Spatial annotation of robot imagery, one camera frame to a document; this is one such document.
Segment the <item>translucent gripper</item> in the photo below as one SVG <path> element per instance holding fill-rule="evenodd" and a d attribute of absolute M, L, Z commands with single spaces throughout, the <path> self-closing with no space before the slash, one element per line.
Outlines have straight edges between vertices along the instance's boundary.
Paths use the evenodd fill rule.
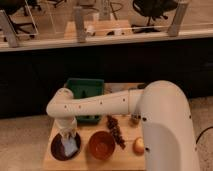
<path fill-rule="evenodd" d="M 60 127 L 59 133 L 64 139 L 69 139 L 70 137 L 75 138 L 76 137 L 76 126 L 71 127 Z"/>

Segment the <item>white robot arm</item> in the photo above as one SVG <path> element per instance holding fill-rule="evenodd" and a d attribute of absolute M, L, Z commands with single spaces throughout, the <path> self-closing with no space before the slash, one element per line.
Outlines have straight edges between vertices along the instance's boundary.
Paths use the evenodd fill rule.
<path fill-rule="evenodd" d="M 71 130 L 71 119 L 78 115 L 139 115 L 147 171 L 201 171 L 188 100 L 170 81 L 83 99 L 60 88 L 46 112 L 65 132 Z"/>

